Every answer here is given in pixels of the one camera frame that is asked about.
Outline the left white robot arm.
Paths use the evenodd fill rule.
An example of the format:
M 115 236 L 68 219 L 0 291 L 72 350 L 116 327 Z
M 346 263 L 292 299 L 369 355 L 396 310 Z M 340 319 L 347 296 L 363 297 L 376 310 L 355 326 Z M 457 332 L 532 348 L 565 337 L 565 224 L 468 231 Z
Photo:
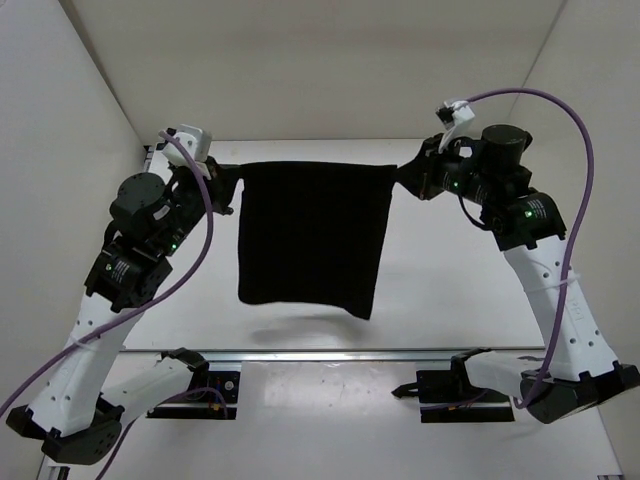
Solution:
M 232 211 L 236 180 L 212 157 L 197 172 L 176 161 L 169 170 L 168 180 L 142 172 L 120 185 L 74 327 L 64 349 L 37 372 L 51 377 L 30 403 L 18 406 L 10 397 L 1 408 L 13 431 L 40 441 L 42 452 L 57 463 L 96 464 L 139 416 L 208 389 L 207 361 L 186 348 L 165 351 L 149 370 L 104 385 L 135 324 L 202 264 L 214 214 Z

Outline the black skirt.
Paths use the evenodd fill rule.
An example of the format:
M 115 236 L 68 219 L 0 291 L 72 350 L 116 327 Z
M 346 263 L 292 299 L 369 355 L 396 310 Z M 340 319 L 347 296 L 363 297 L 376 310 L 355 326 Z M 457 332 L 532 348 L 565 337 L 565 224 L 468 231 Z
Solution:
M 239 300 L 332 306 L 369 320 L 396 171 L 302 161 L 226 166 L 228 188 L 243 185 Z

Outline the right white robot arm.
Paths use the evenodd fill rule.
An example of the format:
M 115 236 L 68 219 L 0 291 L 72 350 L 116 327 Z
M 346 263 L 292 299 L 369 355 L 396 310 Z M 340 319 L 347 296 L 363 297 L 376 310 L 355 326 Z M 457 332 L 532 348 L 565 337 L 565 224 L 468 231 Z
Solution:
M 448 192 L 480 206 L 477 228 L 490 232 L 513 269 L 543 338 L 541 358 L 476 348 L 452 357 L 433 381 L 420 375 L 396 397 L 418 396 L 446 408 L 471 404 L 489 392 L 512 398 L 543 424 L 598 406 L 639 385 L 639 371 L 623 364 L 604 340 L 571 266 L 573 239 L 555 201 L 531 186 L 521 157 L 531 135 L 493 125 L 480 139 L 443 134 L 423 141 L 400 167 L 399 183 L 431 200 Z

